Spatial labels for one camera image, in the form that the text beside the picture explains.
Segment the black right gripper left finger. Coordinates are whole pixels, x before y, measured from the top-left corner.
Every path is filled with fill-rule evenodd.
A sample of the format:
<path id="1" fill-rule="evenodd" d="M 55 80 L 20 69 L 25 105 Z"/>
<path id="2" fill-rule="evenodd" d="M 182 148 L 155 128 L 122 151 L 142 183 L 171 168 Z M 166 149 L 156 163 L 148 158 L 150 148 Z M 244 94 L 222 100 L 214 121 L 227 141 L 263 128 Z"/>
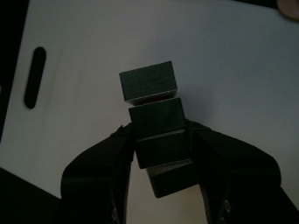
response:
<path id="1" fill-rule="evenodd" d="M 127 224 L 134 153 L 130 123 L 75 157 L 62 174 L 52 224 Z"/>

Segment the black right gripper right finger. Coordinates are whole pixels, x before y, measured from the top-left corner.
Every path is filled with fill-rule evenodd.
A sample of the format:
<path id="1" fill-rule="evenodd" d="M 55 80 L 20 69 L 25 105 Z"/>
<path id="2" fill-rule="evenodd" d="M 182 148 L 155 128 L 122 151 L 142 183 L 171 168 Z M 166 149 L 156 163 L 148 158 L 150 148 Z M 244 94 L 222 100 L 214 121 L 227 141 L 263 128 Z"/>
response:
<path id="1" fill-rule="evenodd" d="M 208 224 L 299 224 L 275 159 L 194 121 L 187 129 Z"/>

